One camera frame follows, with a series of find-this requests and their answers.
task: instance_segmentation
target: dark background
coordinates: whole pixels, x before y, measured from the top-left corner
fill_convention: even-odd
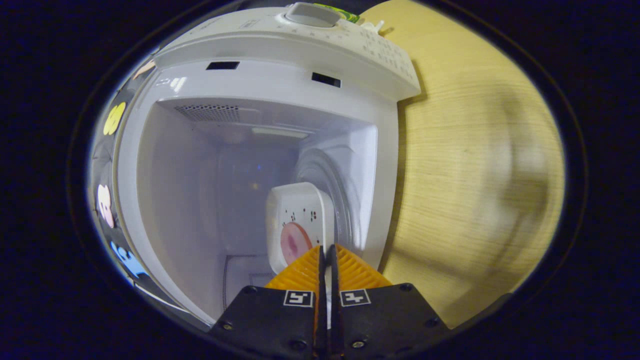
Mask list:
[[[340,7],[358,11],[366,3]],[[462,336],[436,355],[638,356],[637,2],[455,3],[520,44],[565,92],[584,133],[589,200],[580,235],[547,287],[490,333]],[[137,41],[194,4],[1,5],[9,95],[0,139],[7,181],[1,209],[9,220],[3,357],[216,357],[204,341],[106,285],[73,231],[65,199],[67,149],[88,94]]]

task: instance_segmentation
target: white appliance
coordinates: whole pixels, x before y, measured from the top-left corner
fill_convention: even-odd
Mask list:
[[[214,323],[275,275],[267,196],[292,183],[327,195],[333,241],[379,265],[397,102],[420,93],[404,50],[296,3],[207,20],[154,61],[120,124],[114,191],[127,241],[176,303]]]

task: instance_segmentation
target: wooden surface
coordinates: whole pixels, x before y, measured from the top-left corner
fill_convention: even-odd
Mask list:
[[[394,214],[380,270],[412,282],[449,327],[513,291],[555,231],[564,155],[527,76],[490,43],[421,4],[362,14],[407,50],[422,94],[399,103]]]

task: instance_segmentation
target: blue sticker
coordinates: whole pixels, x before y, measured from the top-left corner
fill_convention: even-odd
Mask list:
[[[113,241],[111,242],[111,248],[116,252],[116,256],[118,256],[118,259],[122,261],[124,266],[129,269],[133,276],[135,276],[136,278],[138,278],[138,274],[145,274],[146,276],[149,276],[145,268],[140,265],[138,259],[136,259],[131,251],[127,253],[125,249],[118,247],[113,243]]]

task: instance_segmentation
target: ventilation grille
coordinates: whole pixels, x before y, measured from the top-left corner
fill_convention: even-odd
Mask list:
[[[182,105],[175,109],[191,121],[240,121],[238,107],[232,105]]]

